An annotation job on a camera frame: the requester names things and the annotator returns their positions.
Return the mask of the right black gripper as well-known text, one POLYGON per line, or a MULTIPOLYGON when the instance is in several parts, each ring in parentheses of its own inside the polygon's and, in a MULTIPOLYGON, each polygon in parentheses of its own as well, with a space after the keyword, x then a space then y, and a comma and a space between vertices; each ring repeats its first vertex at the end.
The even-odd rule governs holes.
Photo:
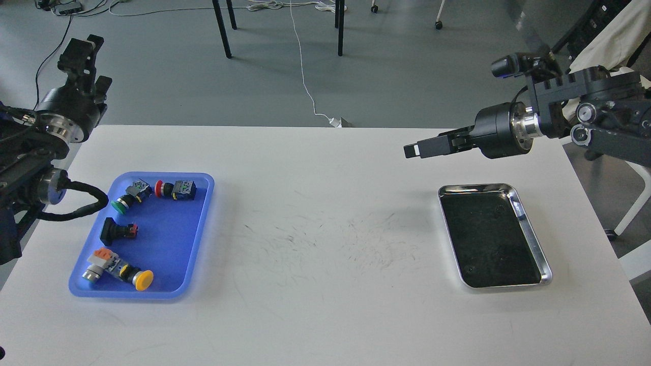
POLYGON ((443 132, 404 146, 407 159, 453 155, 477 147, 490 159, 525 155, 540 136, 539 116, 522 102, 486 107, 475 116, 470 130, 443 132))

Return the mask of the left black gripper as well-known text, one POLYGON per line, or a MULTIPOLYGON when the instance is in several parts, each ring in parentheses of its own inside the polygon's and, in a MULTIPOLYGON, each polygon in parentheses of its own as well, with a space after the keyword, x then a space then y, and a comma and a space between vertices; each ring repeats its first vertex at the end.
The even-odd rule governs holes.
POLYGON ((50 90, 36 108, 44 131, 67 144, 88 140, 107 109, 112 78, 96 77, 95 67, 103 44, 104 38, 96 35, 71 39, 56 64, 67 74, 65 86, 50 90))

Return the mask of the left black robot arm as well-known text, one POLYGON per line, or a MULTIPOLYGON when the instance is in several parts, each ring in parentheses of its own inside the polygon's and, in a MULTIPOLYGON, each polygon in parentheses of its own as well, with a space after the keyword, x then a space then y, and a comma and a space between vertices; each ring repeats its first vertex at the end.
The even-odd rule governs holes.
POLYGON ((21 257, 21 241, 36 220, 66 222, 108 204, 102 190, 71 180, 67 171, 52 163, 67 157, 70 144, 87 141, 106 112, 112 80, 97 76, 95 67, 103 44, 97 35, 71 39, 57 63, 67 75, 65 85, 49 91, 36 109, 2 106, 2 264, 21 257), (96 202, 71 213, 44 211, 58 204, 67 190, 86 192, 96 202))

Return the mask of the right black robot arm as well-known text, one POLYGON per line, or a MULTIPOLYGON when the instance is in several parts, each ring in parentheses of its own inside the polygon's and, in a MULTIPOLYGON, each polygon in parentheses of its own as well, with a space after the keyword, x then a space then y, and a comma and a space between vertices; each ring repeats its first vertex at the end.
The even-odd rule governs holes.
POLYGON ((551 53, 513 53, 491 65, 495 77, 527 80, 530 106, 511 102, 479 111, 470 127, 404 147, 406 158, 478 148, 490 159, 525 155, 537 137, 569 137, 597 155, 649 167, 649 97, 637 72, 612 76, 602 66, 563 74, 551 53))

